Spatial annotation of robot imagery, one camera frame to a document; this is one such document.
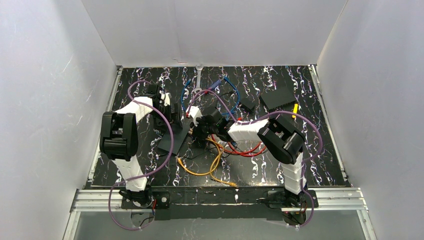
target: yellow wire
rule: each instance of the yellow wire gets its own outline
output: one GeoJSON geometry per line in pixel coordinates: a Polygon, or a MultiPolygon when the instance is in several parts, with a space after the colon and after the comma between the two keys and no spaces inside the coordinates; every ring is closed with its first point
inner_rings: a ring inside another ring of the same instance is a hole
{"type": "Polygon", "coordinates": [[[219,183],[223,183],[223,184],[227,184],[230,185],[231,187],[237,187],[237,185],[234,182],[229,182],[229,181],[222,181],[218,178],[216,178],[213,175],[213,172],[218,168],[218,166],[220,165],[220,160],[221,160],[221,155],[224,153],[224,146],[222,146],[221,144],[217,143],[216,141],[210,139],[210,138],[206,138],[206,140],[208,140],[209,142],[212,142],[215,146],[216,149],[218,149],[218,155],[215,157],[215,159],[213,160],[212,164],[210,165],[210,169],[209,172],[205,172],[205,173],[196,173],[196,172],[192,172],[190,170],[188,170],[183,162],[181,161],[181,158],[177,157],[177,161],[178,163],[181,165],[181,167],[189,174],[191,175],[195,175],[195,176],[206,176],[206,175],[210,175],[215,181],[219,182],[219,183]]]}

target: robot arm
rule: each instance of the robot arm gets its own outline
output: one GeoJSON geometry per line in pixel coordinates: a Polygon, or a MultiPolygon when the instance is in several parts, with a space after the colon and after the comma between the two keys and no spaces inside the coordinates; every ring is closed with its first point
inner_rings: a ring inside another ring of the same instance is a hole
{"type": "MultiPolygon", "coordinates": [[[[157,108],[166,116],[170,124],[182,125],[178,104],[174,104],[174,109],[171,109],[170,94],[165,93],[160,86],[150,84],[147,94],[135,97],[134,100],[157,108]]],[[[153,116],[155,129],[164,129],[165,124],[157,113],[134,101],[115,112],[108,111],[103,114],[100,151],[117,166],[125,180],[143,175],[136,155],[139,148],[137,123],[148,114],[153,116]]],[[[147,183],[146,177],[128,181],[125,184],[126,191],[120,193],[127,199],[142,205],[149,200],[148,193],[145,191],[147,183]]]]}
{"type": "Polygon", "coordinates": [[[240,125],[226,120],[216,108],[206,108],[204,114],[198,108],[193,108],[195,107],[192,106],[188,113],[193,118],[190,131],[193,136],[207,138],[210,134],[216,134],[226,142],[262,141],[272,156],[281,162],[284,188],[295,195],[301,193],[303,145],[306,138],[282,115],[240,125]]]}

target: wrench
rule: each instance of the wrench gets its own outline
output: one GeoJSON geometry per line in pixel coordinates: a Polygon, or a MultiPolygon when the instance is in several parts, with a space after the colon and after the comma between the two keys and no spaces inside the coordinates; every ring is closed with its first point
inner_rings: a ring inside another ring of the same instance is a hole
{"type": "Polygon", "coordinates": [[[193,93],[194,94],[197,94],[198,92],[200,92],[202,90],[202,88],[200,87],[200,78],[202,76],[202,69],[203,69],[203,65],[202,64],[197,64],[196,65],[197,81],[196,81],[196,87],[193,89],[193,93]]]}

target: cable connector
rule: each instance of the cable connector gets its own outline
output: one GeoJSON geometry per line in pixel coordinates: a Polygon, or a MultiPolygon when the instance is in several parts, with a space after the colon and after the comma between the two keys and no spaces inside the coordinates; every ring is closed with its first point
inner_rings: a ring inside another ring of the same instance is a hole
{"type": "Polygon", "coordinates": [[[221,85],[221,79],[218,79],[216,82],[212,83],[207,89],[211,91],[215,91],[215,88],[217,88],[219,85],[221,85]]]}
{"type": "Polygon", "coordinates": [[[227,183],[230,187],[235,187],[235,188],[237,188],[237,184],[236,183],[234,183],[234,182],[228,182],[227,183]]]}

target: blue cable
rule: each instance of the blue cable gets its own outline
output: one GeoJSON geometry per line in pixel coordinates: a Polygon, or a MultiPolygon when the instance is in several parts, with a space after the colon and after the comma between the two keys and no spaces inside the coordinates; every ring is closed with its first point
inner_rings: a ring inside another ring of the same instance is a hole
{"type": "Polygon", "coordinates": [[[186,111],[187,111],[187,110],[186,110],[186,107],[184,106],[184,101],[183,101],[184,92],[185,92],[185,90],[186,90],[187,86],[188,86],[191,82],[192,82],[192,80],[191,80],[191,79],[187,80],[187,82],[185,83],[184,87],[182,88],[182,92],[181,92],[181,106],[182,106],[182,109],[184,110],[184,115],[186,114],[186,111]]]}
{"type": "MultiPolygon", "coordinates": [[[[237,106],[239,105],[239,103],[240,103],[240,93],[239,93],[239,90],[237,90],[237,88],[236,88],[236,86],[234,86],[231,82],[230,82],[230,79],[228,78],[228,76],[224,76],[223,77],[223,79],[227,82],[227,83],[229,83],[230,85],[231,85],[231,87],[234,89],[234,91],[235,91],[235,93],[237,94],[237,102],[235,103],[235,106],[233,107],[233,108],[231,108],[231,113],[232,114],[234,114],[235,113],[235,109],[237,108],[237,106]]],[[[186,88],[189,86],[189,84],[192,82],[192,80],[191,79],[189,79],[186,83],[185,83],[185,85],[184,85],[184,87],[182,88],[182,92],[181,92],[181,106],[182,106],[182,109],[184,110],[184,114],[185,114],[185,112],[187,111],[186,110],[186,107],[184,106],[184,101],[183,101],[183,98],[184,98],[184,92],[185,92],[185,90],[186,90],[186,88]]],[[[229,113],[228,112],[225,112],[225,113],[222,113],[222,115],[227,115],[227,117],[229,117],[229,113]]]]}
{"type": "MultiPolygon", "coordinates": [[[[237,102],[235,103],[235,106],[234,106],[233,108],[231,108],[231,110],[230,110],[230,112],[231,112],[232,114],[234,114],[234,113],[235,113],[235,109],[237,108],[237,106],[238,106],[238,105],[239,105],[239,103],[240,103],[240,93],[239,93],[239,90],[237,90],[236,86],[234,86],[234,85],[230,82],[230,79],[228,78],[228,76],[224,76],[224,80],[225,80],[227,83],[229,83],[229,84],[231,85],[231,87],[234,89],[235,93],[237,94],[237,102]]],[[[222,115],[227,115],[227,116],[229,117],[229,113],[228,113],[228,112],[225,112],[225,113],[223,113],[222,115]]]]}

